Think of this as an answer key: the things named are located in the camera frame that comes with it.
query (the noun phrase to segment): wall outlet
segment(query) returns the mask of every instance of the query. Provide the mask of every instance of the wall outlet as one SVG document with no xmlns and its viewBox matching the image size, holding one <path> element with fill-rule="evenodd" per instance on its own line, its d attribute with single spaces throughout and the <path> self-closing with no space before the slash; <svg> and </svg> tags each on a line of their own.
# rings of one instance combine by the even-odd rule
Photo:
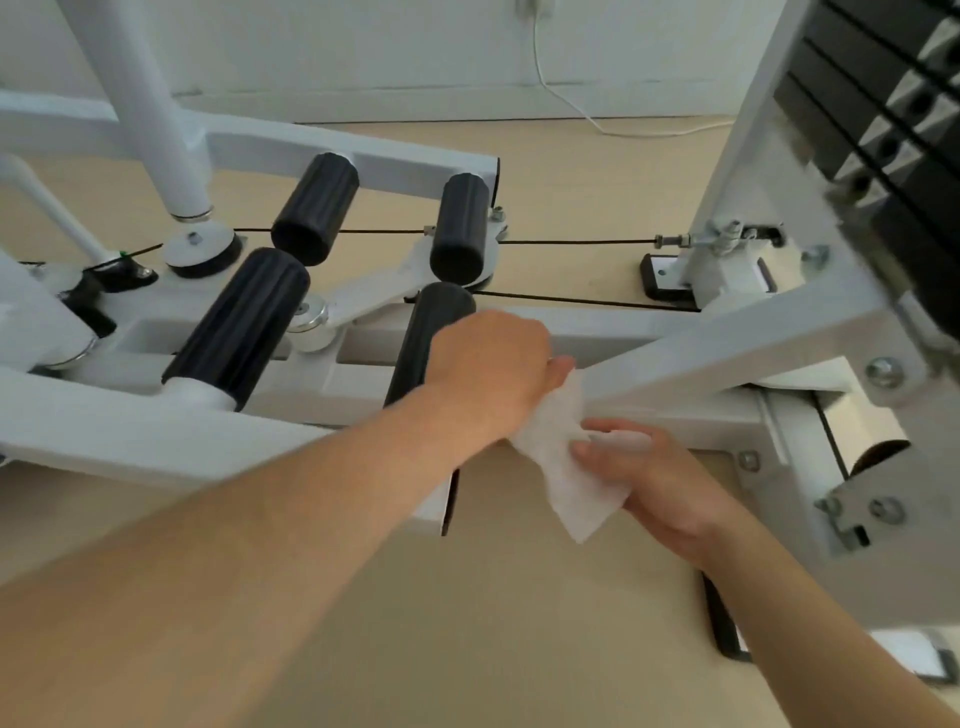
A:
<svg viewBox="0 0 960 728">
<path fill-rule="evenodd" d="M 516 14 L 523 20 L 553 17 L 560 0 L 516 0 Z"/>
</svg>

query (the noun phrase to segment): white wall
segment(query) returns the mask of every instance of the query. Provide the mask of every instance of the white wall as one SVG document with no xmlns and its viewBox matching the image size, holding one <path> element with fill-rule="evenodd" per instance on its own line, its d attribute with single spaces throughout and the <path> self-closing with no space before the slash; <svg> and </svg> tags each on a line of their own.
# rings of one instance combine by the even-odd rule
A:
<svg viewBox="0 0 960 728">
<path fill-rule="evenodd" d="M 145 0 L 183 104 L 292 121 L 569 116 L 516 0 Z M 547 80 L 604 116 L 735 112 L 783 0 L 558 0 Z M 99 94 L 54 0 L 0 0 L 0 82 Z"/>
</svg>

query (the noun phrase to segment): forearm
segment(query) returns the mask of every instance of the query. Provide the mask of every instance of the forearm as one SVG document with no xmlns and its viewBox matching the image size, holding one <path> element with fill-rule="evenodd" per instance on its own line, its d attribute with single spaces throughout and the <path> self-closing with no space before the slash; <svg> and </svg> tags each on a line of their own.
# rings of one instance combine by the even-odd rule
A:
<svg viewBox="0 0 960 728">
<path fill-rule="evenodd" d="M 743 516 L 718 529 L 708 576 L 791 725 L 960 725 L 756 519 Z"/>
<path fill-rule="evenodd" d="M 5 724 L 223 725 L 485 444 L 423 387 L 0 590 Z"/>
</svg>

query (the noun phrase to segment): floor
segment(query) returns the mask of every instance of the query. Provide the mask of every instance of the floor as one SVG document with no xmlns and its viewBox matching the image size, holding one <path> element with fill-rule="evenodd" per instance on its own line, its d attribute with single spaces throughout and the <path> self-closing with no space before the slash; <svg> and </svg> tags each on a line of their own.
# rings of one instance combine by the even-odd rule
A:
<svg viewBox="0 0 960 728">
<path fill-rule="evenodd" d="M 612 122 L 623 130 L 683 125 Z M 726 139 L 723 130 L 669 140 L 607 138 L 580 121 L 350 129 L 500 155 L 500 202 L 514 240 L 685 231 Z M 32 162 L 111 248 L 139 250 L 174 227 L 136 164 Z M 293 183 L 222 173 L 210 191 L 221 221 L 264 229 Z M 432 223 L 436 210 L 436 203 L 362 192 L 346 227 L 417 229 Z M 400 260 L 415 238 L 343 235 L 313 283 L 323 287 Z M 262 232 L 250 239 L 268 243 Z M 22 259 L 78 259 L 56 229 L 3 188 L 0 241 Z M 650 247 L 504 248 L 491 290 L 643 301 L 636 265 Z M 844 416 L 843 444 L 855 457 L 880 425 Z M 705 458 L 734 485 L 725 456 Z M 537 468 L 507 447 L 470 462 L 449 536 L 396 533 L 248 725 L 786 725 L 756 669 L 715 652 L 689 566 L 622 515 L 586 545 L 574 545 L 541 489 Z M 173 497 L 22 464 L 0 470 L 0 580 Z M 960 692 L 941 694 L 960 708 Z"/>
</svg>

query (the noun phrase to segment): white metal frame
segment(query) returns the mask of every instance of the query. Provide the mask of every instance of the white metal frame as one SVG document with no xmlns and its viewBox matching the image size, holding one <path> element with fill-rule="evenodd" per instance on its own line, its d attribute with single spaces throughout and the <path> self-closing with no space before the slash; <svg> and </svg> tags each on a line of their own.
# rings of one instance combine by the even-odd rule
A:
<svg viewBox="0 0 960 728">
<path fill-rule="evenodd" d="M 5 152 L 140 158 L 171 214 L 193 222 L 209 213 L 204 184 L 212 169 L 298 177 L 327 151 L 348 157 L 371 189 L 439 198 L 447 179 L 464 171 L 495 188 L 495 158 L 179 109 L 126 3 L 60 3 L 112 105 L 0 91 Z M 810 0 L 786 3 L 691 231 L 709 237 L 734 220 L 782 225 L 791 245 L 826 251 L 806 264 L 807 283 L 771 295 L 756 275 L 756 250 L 698 247 L 671 266 L 671 277 L 690 286 L 701 313 L 509 310 L 543 321 L 555 351 L 578 357 L 592 414 L 661 424 L 690 447 L 732 453 L 760 516 L 864 624 L 956 621 L 960 502 L 952 441 L 960 389 L 929 356 L 956 342 L 930 325 L 909 294 L 892 295 L 856 254 L 823 182 L 797 159 L 775 119 L 772 91 L 810 7 Z M 127 65 L 114 67 L 120 61 Z M 6 179 L 94 260 L 102 256 L 103 247 L 29 168 L 9 156 L 0 161 Z M 492 271 L 502 228 L 490 225 L 481 278 Z M 398 300 L 433 279 L 429 245 L 424 236 L 397 270 L 322 298 L 311 294 L 303 317 L 325 305 L 325 319 L 308 330 L 291 327 L 243 414 L 156 396 L 160 373 L 228 272 L 201 280 L 165 274 L 146 288 L 105 296 L 118 329 L 91 349 L 90 330 L 0 255 L 0 452 L 194 488 L 352 425 L 382 406 L 410 316 Z M 896 388 L 864 375 L 882 356 L 902 367 Z M 913 442 L 846 484 L 820 410 L 808 393 L 785 391 L 847 386 L 835 366 L 841 358 L 875 404 L 895 409 Z M 63 379 L 28 374 L 37 364 L 62 367 Z M 768 388 L 739 386 L 749 382 Z M 447 495 L 445 484 L 416 518 L 439 529 Z M 840 516 L 816 506 L 825 497 L 842 505 Z M 877 497 L 897 498 L 906 521 L 877 522 L 870 512 Z M 858 526 L 871 544 L 849 550 L 837 534 Z"/>
</svg>

